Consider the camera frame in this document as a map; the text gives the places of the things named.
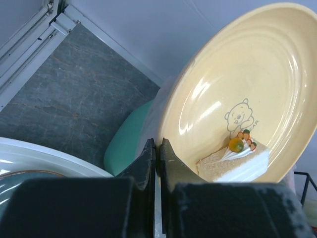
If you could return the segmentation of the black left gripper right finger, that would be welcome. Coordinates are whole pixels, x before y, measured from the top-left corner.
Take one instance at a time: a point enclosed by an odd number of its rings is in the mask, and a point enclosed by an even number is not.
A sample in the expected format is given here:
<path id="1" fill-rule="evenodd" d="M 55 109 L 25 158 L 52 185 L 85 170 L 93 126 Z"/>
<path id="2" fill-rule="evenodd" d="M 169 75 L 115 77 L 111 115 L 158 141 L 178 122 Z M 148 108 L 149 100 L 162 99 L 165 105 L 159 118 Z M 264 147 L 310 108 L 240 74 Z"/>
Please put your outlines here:
<path id="1" fill-rule="evenodd" d="M 162 230 L 168 238 L 312 238 L 296 195 L 279 183 L 209 183 L 163 139 Z"/>

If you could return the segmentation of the beige round plate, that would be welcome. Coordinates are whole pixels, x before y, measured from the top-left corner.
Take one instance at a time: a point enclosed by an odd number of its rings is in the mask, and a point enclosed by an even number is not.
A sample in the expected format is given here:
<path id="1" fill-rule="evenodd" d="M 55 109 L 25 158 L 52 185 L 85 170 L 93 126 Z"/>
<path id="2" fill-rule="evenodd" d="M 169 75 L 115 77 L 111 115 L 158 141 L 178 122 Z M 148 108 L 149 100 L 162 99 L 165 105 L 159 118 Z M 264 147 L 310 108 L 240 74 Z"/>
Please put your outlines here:
<path id="1" fill-rule="evenodd" d="M 241 130 L 270 150 L 259 182 L 279 182 L 317 127 L 317 15 L 290 2 L 219 31 L 176 80 L 158 129 L 190 169 Z"/>

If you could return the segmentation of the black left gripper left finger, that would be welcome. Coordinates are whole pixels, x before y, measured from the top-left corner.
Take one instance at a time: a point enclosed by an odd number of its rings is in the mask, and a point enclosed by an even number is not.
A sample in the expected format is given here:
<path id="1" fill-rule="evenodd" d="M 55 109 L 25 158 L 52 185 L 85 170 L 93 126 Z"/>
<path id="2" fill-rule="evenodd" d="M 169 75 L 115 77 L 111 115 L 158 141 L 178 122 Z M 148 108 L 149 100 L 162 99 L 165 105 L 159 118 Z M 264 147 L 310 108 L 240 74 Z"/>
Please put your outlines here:
<path id="1" fill-rule="evenodd" d="M 34 178 L 7 205 L 9 238 L 152 238 L 155 143 L 113 178 Z"/>

